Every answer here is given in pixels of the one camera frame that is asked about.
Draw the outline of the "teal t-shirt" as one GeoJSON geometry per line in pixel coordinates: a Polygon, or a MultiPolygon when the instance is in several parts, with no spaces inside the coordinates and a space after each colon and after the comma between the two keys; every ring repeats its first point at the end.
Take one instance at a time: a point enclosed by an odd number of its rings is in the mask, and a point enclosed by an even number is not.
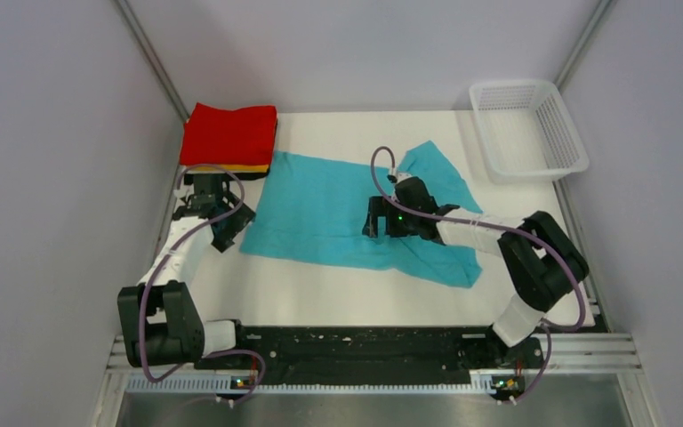
{"type": "Polygon", "coordinates": [[[241,253],[473,286],[482,269],[471,247],[364,235],[369,198],[379,189],[392,191],[387,173],[386,167],[371,174],[369,164],[276,152],[241,253]]]}

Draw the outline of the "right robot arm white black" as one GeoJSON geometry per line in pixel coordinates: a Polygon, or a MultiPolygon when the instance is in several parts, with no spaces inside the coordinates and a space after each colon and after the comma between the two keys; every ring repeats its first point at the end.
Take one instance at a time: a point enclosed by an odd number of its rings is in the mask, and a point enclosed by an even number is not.
{"type": "Polygon", "coordinates": [[[491,218],[459,205],[439,204],[418,177],[397,173],[389,180],[392,194],[380,192],[368,199],[363,235],[417,237],[503,260],[514,294],[486,334],[486,355],[493,364],[508,367],[518,359],[521,343],[568,294],[578,301],[578,319],[585,319],[582,282],[590,267],[551,214],[536,211],[513,221],[491,218]]]}

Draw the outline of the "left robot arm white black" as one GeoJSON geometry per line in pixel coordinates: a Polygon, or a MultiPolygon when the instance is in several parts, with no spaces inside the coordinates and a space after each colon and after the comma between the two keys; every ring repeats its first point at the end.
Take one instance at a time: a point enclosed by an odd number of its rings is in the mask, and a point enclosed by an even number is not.
{"type": "Polygon", "coordinates": [[[201,318],[189,291],[205,253],[228,251],[254,219],[242,182],[226,173],[185,173],[187,194],[174,209],[164,246],[135,286],[117,296],[125,353],[133,367],[195,363],[215,353],[240,367],[249,343],[236,320],[201,318]]]}

